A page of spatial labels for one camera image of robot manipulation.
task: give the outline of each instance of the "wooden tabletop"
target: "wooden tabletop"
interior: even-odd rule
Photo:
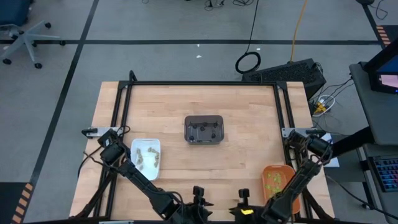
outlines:
[[[92,126],[110,125],[117,86],[117,82],[102,83]],[[296,127],[312,127],[303,84],[288,83],[288,91]],[[124,96],[121,102],[118,125]],[[183,136],[185,117],[215,114],[224,119],[224,140],[214,146],[189,145]],[[129,147],[135,138],[160,140],[160,175],[153,183],[180,192],[184,202],[192,201],[194,185],[205,188],[206,201],[215,205],[208,208],[214,212],[210,220],[233,220],[228,209],[236,206],[238,190],[242,188],[250,189],[250,204],[264,205],[261,173],[266,166],[285,163],[271,86],[133,86],[127,125],[131,131],[125,135],[124,143]],[[96,139],[88,140],[86,152],[97,147]],[[83,166],[70,215],[76,215],[90,200],[98,188],[100,173],[101,166],[90,160]],[[323,170],[308,189],[334,217]],[[102,215],[107,198],[105,193]],[[147,197],[120,175],[111,218],[160,220]]]

